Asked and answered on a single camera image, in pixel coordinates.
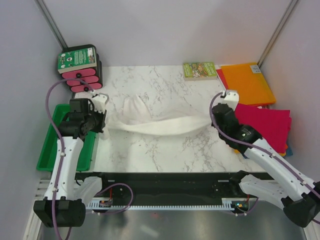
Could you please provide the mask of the white t shirt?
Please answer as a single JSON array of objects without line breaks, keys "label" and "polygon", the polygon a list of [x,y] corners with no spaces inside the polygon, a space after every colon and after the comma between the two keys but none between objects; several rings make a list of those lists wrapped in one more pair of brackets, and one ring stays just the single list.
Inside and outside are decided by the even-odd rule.
[{"label": "white t shirt", "polygon": [[191,106],[179,106],[152,117],[147,105],[135,95],[124,100],[123,108],[111,114],[106,122],[108,130],[120,130],[151,136],[178,136],[202,130],[211,125],[209,115]]}]

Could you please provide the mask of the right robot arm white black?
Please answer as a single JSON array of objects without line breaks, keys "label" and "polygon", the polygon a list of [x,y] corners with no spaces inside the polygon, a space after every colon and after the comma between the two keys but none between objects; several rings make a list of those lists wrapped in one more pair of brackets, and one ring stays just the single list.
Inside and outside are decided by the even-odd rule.
[{"label": "right robot arm white black", "polygon": [[280,156],[252,126],[240,124],[234,110],[226,103],[211,104],[212,126],[229,147],[256,162],[277,183],[277,190],[248,173],[229,184],[235,197],[244,193],[262,198],[279,207],[294,224],[305,228],[320,212],[320,184],[307,177]]}]

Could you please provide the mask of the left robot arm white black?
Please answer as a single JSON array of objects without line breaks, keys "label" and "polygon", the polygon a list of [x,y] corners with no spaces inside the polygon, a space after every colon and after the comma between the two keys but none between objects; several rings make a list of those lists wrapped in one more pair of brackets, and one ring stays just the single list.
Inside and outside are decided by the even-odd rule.
[{"label": "left robot arm white black", "polygon": [[106,126],[109,96],[97,94],[90,98],[73,98],[69,111],[57,126],[58,139],[55,163],[48,188],[42,200],[35,201],[34,213],[48,228],[80,227],[86,207],[97,194],[106,196],[108,182],[98,176],[87,177],[75,188],[78,160],[89,133],[103,133]]}]

